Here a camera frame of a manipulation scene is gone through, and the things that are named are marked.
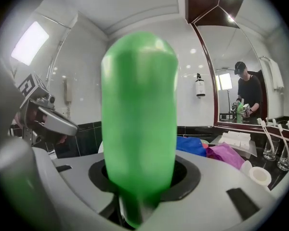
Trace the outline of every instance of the man in mirror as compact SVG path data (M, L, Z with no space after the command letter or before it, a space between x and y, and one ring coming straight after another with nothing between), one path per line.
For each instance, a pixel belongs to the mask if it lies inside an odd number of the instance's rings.
M261 117L262 90L258 78L250 75L244 62L237 62L235 65L235 74L240 76L238 81L238 98L236 104L242 102L249 104L250 108L240 113L250 122L256 123L257 118Z

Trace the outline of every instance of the pink cloth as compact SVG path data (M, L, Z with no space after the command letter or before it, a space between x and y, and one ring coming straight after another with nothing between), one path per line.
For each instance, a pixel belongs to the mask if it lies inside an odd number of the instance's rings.
M209 147L206 150L207 157L223 161L237 169L240 169L242 164L245 162L245 160L227 143Z

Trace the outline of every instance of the soap dispenser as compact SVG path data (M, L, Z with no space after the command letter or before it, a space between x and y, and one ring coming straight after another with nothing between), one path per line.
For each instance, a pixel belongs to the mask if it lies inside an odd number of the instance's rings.
M205 88L204 88L204 80L201 78L201 75L197 73L197 80L195 81L196 85L196 96L197 97L204 97L206 95Z

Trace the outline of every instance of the wall-mounted phone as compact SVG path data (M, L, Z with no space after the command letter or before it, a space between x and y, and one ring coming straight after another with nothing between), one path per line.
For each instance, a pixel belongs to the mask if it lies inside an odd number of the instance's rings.
M64 101L67 106L66 117L71 119L71 102L72 102L72 80L69 78L64 79Z

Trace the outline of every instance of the black cap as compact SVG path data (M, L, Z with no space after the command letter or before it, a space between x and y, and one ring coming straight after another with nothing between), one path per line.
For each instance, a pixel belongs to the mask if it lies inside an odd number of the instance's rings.
M242 74L246 65L244 62L237 62L235 65L235 75Z

